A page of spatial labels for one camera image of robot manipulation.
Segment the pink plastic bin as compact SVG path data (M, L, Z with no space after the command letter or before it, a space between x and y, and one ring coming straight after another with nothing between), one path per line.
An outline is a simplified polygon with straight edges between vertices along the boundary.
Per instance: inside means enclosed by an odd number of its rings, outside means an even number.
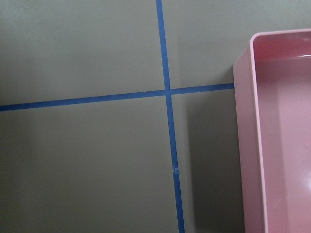
M247 233L311 230L311 31L257 33L233 66Z

